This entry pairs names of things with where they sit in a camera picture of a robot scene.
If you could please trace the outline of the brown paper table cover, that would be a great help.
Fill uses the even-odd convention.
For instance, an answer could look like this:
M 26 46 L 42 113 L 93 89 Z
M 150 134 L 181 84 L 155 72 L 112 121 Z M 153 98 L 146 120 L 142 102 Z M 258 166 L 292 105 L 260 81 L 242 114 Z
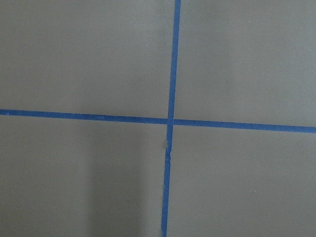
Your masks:
M 3 237 L 313 237 L 313 0 L 3 0 Z

